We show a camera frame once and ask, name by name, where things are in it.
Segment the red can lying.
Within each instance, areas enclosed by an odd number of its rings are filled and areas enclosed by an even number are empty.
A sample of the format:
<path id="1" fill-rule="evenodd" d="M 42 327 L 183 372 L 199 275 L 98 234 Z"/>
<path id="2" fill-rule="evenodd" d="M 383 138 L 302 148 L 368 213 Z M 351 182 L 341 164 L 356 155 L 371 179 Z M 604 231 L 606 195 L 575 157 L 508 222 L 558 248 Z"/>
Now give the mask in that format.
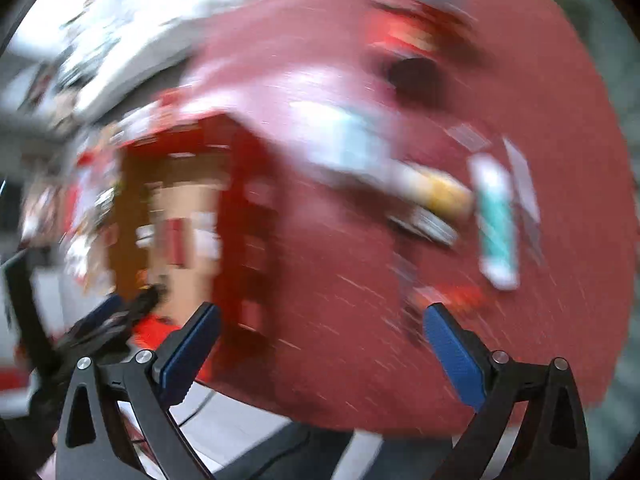
<path id="1" fill-rule="evenodd" d="M 444 102 L 438 33 L 425 16 L 407 10 L 371 13 L 367 48 L 371 70 L 392 87 L 398 103 L 434 108 Z"/>

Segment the white blanket bed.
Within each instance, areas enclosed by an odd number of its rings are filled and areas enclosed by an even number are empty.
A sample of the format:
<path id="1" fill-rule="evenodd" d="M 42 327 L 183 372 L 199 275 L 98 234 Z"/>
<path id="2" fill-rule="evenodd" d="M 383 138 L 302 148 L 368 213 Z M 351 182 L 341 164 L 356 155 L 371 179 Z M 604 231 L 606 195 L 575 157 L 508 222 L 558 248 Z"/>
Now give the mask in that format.
<path id="1" fill-rule="evenodd" d="M 181 62 L 207 20 L 246 0 L 28 0 L 1 57 L 1 107 L 23 108 L 40 66 L 75 93 L 72 114 L 92 122 L 143 81 Z"/>

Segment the red lighter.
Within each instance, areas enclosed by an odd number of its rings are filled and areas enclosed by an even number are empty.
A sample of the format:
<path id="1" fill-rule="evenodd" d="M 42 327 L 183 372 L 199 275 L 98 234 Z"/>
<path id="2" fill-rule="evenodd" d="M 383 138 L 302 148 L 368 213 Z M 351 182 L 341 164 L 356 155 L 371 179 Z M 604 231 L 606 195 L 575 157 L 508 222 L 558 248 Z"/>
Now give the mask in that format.
<path id="1" fill-rule="evenodd" d="M 409 295 L 410 304 L 424 310 L 431 304 L 443 304 L 452 312 L 471 312 L 484 306 L 485 294 L 477 286 L 422 286 Z"/>

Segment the clear plastic container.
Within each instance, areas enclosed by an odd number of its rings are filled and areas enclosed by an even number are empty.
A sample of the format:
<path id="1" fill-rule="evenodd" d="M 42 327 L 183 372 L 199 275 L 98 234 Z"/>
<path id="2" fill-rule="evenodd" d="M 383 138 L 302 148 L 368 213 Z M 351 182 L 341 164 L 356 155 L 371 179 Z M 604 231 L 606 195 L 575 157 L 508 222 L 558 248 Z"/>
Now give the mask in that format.
<path id="1" fill-rule="evenodd" d="M 326 182 L 382 186 L 388 181 L 394 163 L 380 115 L 314 101 L 297 101 L 291 110 L 299 149 Z"/>

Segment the small patterned packet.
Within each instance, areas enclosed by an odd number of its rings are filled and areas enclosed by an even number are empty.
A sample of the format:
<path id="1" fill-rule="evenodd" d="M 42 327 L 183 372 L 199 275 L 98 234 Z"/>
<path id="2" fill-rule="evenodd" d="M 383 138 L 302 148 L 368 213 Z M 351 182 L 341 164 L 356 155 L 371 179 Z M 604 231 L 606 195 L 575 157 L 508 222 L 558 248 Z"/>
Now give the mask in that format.
<path id="1" fill-rule="evenodd" d="M 458 232 L 452 226 L 422 207 L 413 208 L 405 217 L 390 214 L 387 222 L 401 234 L 439 246 L 452 247 L 459 239 Z"/>

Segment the red paper cup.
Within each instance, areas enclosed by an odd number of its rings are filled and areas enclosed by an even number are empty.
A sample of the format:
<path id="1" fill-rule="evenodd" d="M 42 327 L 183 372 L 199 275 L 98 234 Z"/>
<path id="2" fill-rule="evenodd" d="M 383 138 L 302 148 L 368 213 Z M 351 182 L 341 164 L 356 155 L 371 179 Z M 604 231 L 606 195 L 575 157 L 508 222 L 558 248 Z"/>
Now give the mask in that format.
<path id="1" fill-rule="evenodd" d="M 434 30 L 434 34 L 451 39 L 463 39 L 473 30 L 474 18 L 468 12 L 466 0 L 405 0 L 411 15 Z"/>

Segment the teal white glue stick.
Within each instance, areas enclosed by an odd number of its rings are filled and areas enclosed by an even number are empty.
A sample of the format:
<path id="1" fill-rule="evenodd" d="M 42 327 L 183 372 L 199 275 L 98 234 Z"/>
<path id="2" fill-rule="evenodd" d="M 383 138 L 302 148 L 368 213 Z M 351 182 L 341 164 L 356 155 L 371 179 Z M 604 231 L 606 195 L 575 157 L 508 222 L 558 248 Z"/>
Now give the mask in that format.
<path id="1" fill-rule="evenodd" d="M 510 292 L 520 284 L 510 174 L 488 154 L 473 155 L 469 170 L 480 234 L 480 273 L 495 289 Z"/>

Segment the yellow label pill bottle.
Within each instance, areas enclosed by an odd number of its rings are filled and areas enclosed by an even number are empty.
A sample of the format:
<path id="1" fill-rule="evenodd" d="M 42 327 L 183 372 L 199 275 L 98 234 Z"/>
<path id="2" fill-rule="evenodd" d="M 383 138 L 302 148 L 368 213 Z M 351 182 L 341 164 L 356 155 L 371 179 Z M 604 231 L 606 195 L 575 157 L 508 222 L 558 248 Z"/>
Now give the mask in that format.
<path id="1" fill-rule="evenodd" d="M 394 185 L 399 196 L 444 220 L 462 222 L 473 209 L 473 192 L 440 170 L 398 162 Z"/>

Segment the black marker pen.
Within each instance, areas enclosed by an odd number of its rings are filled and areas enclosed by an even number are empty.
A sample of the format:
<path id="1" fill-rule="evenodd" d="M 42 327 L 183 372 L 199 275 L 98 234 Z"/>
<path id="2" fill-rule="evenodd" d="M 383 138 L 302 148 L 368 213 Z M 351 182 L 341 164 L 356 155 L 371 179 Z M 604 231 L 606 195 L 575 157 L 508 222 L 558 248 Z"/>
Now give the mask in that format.
<path id="1" fill-rule="evenodd" d="M 413 300 L 416 289 L 416 265 L 401 250 L 394 252 L 394 269 L 398 281 L 400 320 L 410 344 L 423 341 L 423 314 Z"/>

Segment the small red box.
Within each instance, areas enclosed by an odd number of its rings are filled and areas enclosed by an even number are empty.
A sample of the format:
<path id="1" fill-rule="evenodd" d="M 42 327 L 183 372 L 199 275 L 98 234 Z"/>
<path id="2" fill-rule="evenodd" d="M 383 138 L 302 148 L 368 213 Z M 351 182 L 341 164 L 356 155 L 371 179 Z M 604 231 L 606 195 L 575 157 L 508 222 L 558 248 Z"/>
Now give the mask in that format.
<path id="1" fill-rule="evenodd" d="M 191 225 L 187 218 L 169 218 L 162 223 L 162 245 L 166 262 L 170 266 L 188 267 Z"/>

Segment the red cardboard box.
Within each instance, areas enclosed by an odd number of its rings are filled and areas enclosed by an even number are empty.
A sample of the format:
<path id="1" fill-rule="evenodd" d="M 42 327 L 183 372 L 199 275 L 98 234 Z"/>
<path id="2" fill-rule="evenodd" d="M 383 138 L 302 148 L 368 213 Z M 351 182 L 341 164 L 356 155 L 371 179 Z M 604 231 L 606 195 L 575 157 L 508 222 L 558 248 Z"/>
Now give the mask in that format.
<path id="1" fill-rule="evenodd" d="M 282 172 L 260 135 L 216 113 L 162 125 L 118 150 L 118 191 L 110 213 L 108 263 L 116 292 L 145 284 L 168 293 L 137 334 L 157 346 L 204 301 L 221 310 L 221 335 L 205 379 L 220 379 L 266 353 L 279 285 L 276 231 Z M 164 257 L 162 223 L 190 220 L 188 267 Z"/>

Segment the white silver pen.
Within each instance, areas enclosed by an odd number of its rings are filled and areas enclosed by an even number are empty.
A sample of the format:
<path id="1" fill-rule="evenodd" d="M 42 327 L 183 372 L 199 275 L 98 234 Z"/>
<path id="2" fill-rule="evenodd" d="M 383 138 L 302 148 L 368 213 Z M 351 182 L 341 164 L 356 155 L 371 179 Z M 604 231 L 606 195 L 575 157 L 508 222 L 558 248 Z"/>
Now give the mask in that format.
<path id="1" fill-rule="evenodd" d="M 523 226 L 528 239 L 529 250 L 538 266 L 544 262 L 541 249 L 540 210 L 532 174 L 524 154 L 509 139 L 503 138 L 511 168 L 514 190 L 521 208 Z"/>

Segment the red gel pen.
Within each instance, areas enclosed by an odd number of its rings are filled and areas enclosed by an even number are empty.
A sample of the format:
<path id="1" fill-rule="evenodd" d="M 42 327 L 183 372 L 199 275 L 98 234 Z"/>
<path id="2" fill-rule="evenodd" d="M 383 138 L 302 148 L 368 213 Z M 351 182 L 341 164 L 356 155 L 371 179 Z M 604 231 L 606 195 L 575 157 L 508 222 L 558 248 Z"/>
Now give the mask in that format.
<path id="1" fill-rule="evenodd" d="M 450 139 L 456 141 L 470 153 L 481 152 L 491 146 L 491 140 L 467 122 L 450 126 L 445 132 Z"/>

